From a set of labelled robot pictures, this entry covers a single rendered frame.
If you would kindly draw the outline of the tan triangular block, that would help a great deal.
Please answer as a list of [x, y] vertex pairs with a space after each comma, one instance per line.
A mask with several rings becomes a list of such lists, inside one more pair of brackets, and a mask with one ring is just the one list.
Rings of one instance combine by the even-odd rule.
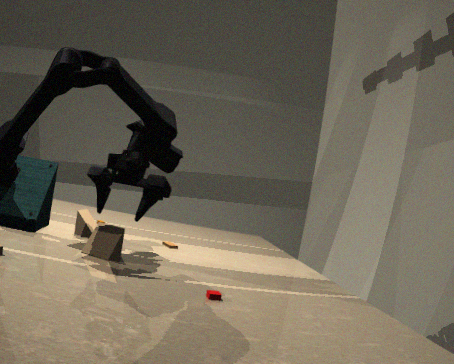
[[97, 223], [89, 213], [88, 209], [77, 210], [75, 234], [89, 238], [96, 226]]

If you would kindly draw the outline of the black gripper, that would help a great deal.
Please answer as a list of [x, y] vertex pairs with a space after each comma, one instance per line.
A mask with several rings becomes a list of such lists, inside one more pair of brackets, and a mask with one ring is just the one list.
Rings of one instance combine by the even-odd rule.
[[[150, 165], [148, 162], [150, 158], [148, 152], [137, 147], [128, 147], [127, 150], [122, 151], [122, 154], [131, 155], [132, 152], [142, 153], [142, 167], [139, 169], [135, 168], [133, 171], [117, 170], [118, 174], [112, 174], [106, 167], [94, 165], [89, 168], [87, 175], [96, 185], [98, 214], [101, 214], [103, 211], [111, 191], [109, 186], [113, 182], [144, 188], [143, 197], [135, 214], [135, 222], [138, 222], [156, 202], [159, 200], [162, 201], [163, 197], [170, 198], [171, 187], [165, 176], [149, 174], [147, 179], [144, 179], [145, 170]], [[131, 173], [136, 173], [137, 176]]]

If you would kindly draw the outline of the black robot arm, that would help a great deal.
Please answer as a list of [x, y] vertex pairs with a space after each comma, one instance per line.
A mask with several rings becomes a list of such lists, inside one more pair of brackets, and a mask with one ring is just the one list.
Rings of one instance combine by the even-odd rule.
[[[81, 71], [85, 66], [91, 70]], [[175, 113], [163, 103], [152, 100], [116, 58], [63, 47], [53, 59], [44, 80], [14, 119], [0, 127], [1, 185], [9, 186], [19, 174], [21, 169], [16, 166], [15, 160], [24, 150], [29, 133], [27, 131], [53, 99], [72, 87], [84, 88], [99, 84], [107, 84], [142, 119], [127, 125], [127, 129], [133, 132], [128, 147], [148, 152], [149, 162], [164, 172], [174, 171], [183, 157], [182, 151], [172, 144], [178, 134]], [[142, 153], [109, 153], [107, 169], [112, 169], [112, 174], [116, 174], [117, 170], [133, 171], [141, 167]]]

